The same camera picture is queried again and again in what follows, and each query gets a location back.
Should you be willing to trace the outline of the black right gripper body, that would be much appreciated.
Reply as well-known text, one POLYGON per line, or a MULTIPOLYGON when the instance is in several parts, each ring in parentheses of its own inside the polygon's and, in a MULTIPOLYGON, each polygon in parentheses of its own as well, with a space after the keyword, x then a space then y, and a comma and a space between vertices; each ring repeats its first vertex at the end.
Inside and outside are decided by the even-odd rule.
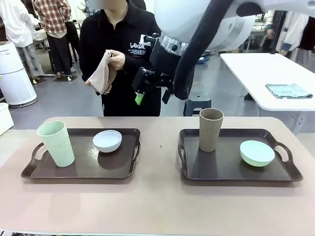
POLYGON ((167 51, 157 40, 150 56, 150 63, 152 64, 150 84, 166 85, 174 83, 175 71, 180 59, 179 55, 167 51))

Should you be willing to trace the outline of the person's left hand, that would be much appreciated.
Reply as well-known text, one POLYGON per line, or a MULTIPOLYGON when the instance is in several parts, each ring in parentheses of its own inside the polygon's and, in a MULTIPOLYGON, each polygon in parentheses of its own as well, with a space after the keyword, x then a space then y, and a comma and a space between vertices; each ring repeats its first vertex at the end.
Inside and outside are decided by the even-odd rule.
POLYGON ((116 71, 122 70, 126 61, 125 54, 115 50, 109 52, 111 54, 109 65, 116 71))

